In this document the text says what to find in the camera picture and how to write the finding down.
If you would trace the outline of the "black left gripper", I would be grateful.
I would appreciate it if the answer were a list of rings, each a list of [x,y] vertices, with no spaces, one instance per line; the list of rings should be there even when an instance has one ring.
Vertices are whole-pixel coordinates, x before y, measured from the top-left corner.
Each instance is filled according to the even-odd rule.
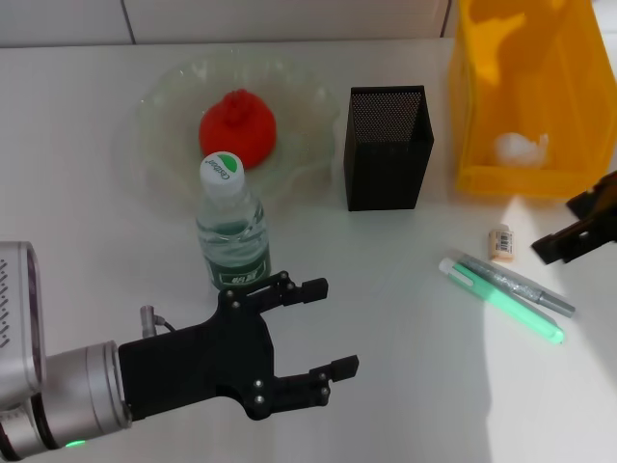
[[[121,345],[123,392],[132,419],[215,397],[237,401],[254,421],[327,406],[332,383],[354,378],[359,357],[275,377],[273,343],[261,314],[324,300],[328,291],[325,278],[297,285],[282,271],[222,290],[217,310],[201,324]]]

